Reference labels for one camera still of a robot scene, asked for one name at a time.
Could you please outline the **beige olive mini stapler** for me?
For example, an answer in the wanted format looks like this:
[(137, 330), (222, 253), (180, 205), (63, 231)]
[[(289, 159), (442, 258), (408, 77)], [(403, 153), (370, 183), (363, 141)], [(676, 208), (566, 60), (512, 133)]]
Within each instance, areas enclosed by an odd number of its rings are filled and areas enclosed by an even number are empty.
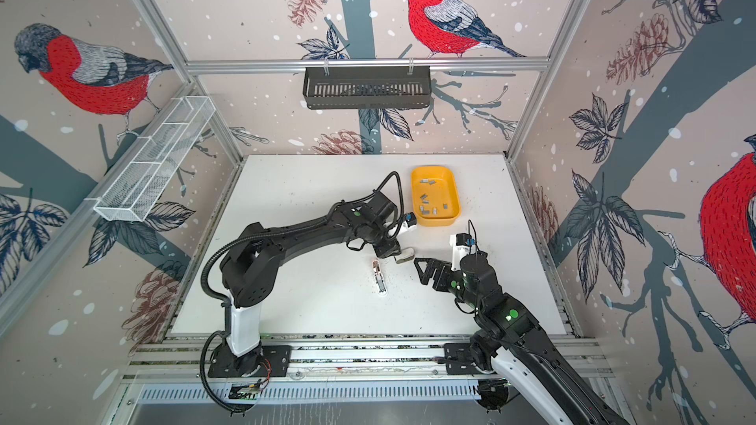
[(404, 249), (394, 257), (396, 264), (411, 262), (413, 259), (415, 259), (415, 250), (413, 248)]

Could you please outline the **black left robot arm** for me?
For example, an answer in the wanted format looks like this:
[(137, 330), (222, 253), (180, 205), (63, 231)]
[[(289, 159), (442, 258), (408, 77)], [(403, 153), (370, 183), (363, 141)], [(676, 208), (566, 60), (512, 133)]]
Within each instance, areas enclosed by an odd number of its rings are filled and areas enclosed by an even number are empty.
[(401, 177), (392, 171), (369, 195), (336, 202), (320, 218), (273, 228), (259, 222), (246, 226), (200, 273), (202, 291), (224, 308), (219, 350), (256, 368), (262, 360), (260, 304), (272, 293), (281, 266), (337, 244), (354, 252), (369, 245), (378, 259), (399, 255), (406, 220)]

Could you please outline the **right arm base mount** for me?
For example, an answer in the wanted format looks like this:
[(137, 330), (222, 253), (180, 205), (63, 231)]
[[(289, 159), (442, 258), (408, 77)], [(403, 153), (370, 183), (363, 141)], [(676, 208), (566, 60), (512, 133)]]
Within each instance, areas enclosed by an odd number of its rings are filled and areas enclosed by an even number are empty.
[(443, 346), (443, 354), (435, 361), (445, 367), (449, 376), (486, 376), (486, 379), (478, 379), (476, 383), (476, 393), (480, 397), (476, 402), (487, 412), (500, 412), (518, 394), (506, 378), (495, 377), (492, 346), (476, 334), (468, 342), (447, 342)]

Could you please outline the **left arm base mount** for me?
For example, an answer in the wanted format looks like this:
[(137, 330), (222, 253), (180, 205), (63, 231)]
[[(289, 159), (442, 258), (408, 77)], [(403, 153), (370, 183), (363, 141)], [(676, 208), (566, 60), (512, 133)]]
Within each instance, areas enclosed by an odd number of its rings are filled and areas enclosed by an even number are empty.
[(216, 379), (257, 378), (254, 386), (262, 393), (272, 379), (287, 376), (293, 348), (257, 344), (250, 352), (235, 356), (226, 341), (227, 336), (224, 331), (216, 331), (205, 340), (200, 352), (198, 377), (204, 392), (216, 405), (227, 411), (230, 416), (244, 415), (254, 405), (237, 405), (224, 401), (212, 389), (208, 373)]

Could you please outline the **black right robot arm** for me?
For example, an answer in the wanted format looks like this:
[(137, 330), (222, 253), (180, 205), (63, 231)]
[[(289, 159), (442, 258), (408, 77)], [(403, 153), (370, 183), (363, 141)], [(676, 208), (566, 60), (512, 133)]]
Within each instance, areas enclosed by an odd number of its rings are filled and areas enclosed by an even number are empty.
[(498, 380), (478, 384), (479, 403), (503, 407), (502, 389), (512, 386), (548, 424), (625, 424), (558, 351), (528, 308), (503, 291), (484, 252), (462, 257), (455, 270), (432, 258), (413, 261), (423, 285), (454, 295), (472, 308), (480, 329), (466, 344), (445, 344), (438, 362), (449, 375), (478, 371)]

